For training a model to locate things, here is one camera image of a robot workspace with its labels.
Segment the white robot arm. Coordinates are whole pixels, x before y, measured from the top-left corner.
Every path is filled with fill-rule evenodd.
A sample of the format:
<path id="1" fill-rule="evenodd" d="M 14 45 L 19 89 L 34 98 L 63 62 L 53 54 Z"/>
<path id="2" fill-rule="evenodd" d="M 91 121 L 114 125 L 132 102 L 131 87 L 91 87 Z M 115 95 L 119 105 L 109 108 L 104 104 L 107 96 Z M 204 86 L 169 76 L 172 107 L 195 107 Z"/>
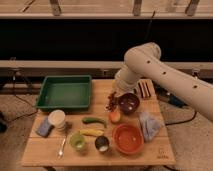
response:
<path id="1" fill-rule="evenodd" d="M 160 57 L 153 42 L 129 49 L 115 75 L 116 87 L 129 92 L 141 77 L 149 78 L 213 122 L 213 85 L 164 64 Z"/>

